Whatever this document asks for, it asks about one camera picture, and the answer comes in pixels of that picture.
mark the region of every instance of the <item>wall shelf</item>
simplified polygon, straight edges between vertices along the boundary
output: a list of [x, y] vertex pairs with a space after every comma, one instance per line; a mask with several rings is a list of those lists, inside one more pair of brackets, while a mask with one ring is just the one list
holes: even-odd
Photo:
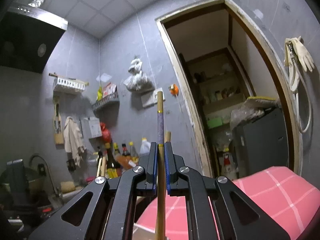
[[106, 97], [104, 97], [101, 100], [99, 100], [96, 103], [94, 103], [92, 105], [92, 110], [95, 112], [95, 111], [98, 111], [98, 110], [104, 108], [107, 105], [111, 105], [111, 104], [114, 104], [116, 102], [119, 102], [118, 91], [116, 91], [116, 92], [114, 92], [114, 93], [112, 93], [110, 95], [107, 95]]
[[85, 89], [85, 84], [82, 82], [69, 80], [68, 78], [57, 77], [53, 81], [53, 91], [63, 92], [68, 94], [82, 93]]
[[216, 83], [216, 82], [228, 79], [228, 78], [236, 78], [236, 74], [233, 71], [231, 71], [231, 72], [228, 72], [223, 75], [217, 75], [215, 77], [208, 78], [206, 81], [203, 81], [201, 83], [197, 83], [196, 85], [205, 86], [205, 85], [209, 85], [211, 83]]
[[244, 95], [242, 93], [235, 94], [231, 97], [223, 98], [221, 100], [204, 105], [203, 111], [204, 111], [204, 114], [210, 114], [210, 113], [225, 109], [227, 107], [239, 104], [243, 101], [244, 101]]

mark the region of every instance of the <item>green box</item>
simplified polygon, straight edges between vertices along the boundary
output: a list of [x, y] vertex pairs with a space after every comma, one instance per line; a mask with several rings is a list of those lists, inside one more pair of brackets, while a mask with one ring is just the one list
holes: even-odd
[[218, 126], [222, 126], [223, 125], [222, 118], [221, 117], [216, 117], [216, 118], [209, 119], [207, 121], [207, 124], [208, 124], [209, 129], [215, 128], [215, 127], [218, 127]]

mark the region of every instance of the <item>wooden stick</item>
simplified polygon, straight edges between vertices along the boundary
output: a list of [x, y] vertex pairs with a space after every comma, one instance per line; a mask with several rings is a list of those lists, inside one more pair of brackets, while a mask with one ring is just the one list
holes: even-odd
[[99, 177], [99, 176], [100, 176], [101, 163], [102, 163], [102, 158], [99, 159], [98, 171], [97, 171], [97, 176], [96, 176], [96, 177]]
[[171, 141], [171, 132], [170, 131], [165, 131], [164, 142], [170, 142], [170, 141]]
[[107, 158], [105, 156], [102, 157], [102, 164], [101, 164], [101, 176], [105, 177], [106, 175], [106, 162]]
[[165, 237], [165, 172], [164, 172], [164, 125], [163, 125], [163, 96], [158, 94], [158, 212], [156, 223], [156, 240]]

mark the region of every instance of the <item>metal pivot bolt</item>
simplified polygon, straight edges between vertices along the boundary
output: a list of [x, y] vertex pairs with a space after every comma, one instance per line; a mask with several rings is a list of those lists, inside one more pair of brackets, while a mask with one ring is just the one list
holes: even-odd
[[228, 181], [228, 179], [225, 176], [218, 177], [218, 182], [220, 182], [220, 183], [226, 183], [227, 181]]
[[186, 166], [182, 166], [182, 167], [180, 167], [179, 171], [181, 171], [182, 173], [187, 173], [190, 171], [190, 169]]
[[140, 172], [143, 171], [143, 167], [141, 167], [141, 166], [135, 166], [135, 167], [133, 168], [133, 171], [134, 171], [135, 173], [140, 173]]
[[102, 184], [102, 183], [104, 183], [105, 181], [106, 181], [106, 178], [105, 178], [105, 177], [102, 177], [102, 176], [96, 177], [95, 180], [94, 180], [94, 182], [97, 183], [97, 184]]

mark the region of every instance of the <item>hanging towel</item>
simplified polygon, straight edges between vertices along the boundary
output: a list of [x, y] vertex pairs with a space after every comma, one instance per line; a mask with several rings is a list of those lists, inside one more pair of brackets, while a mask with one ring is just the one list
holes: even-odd
[[75, 164], [80, 167], [80, 161], [82, 160], [81, 154], [86, 149], [83, 143], [83, 137], [78, 124], [73, 120], [71, 116], [68, 116], [64, 125], [63, 131], [64, 148], [67, 153], [72, 153], [72, 158]]

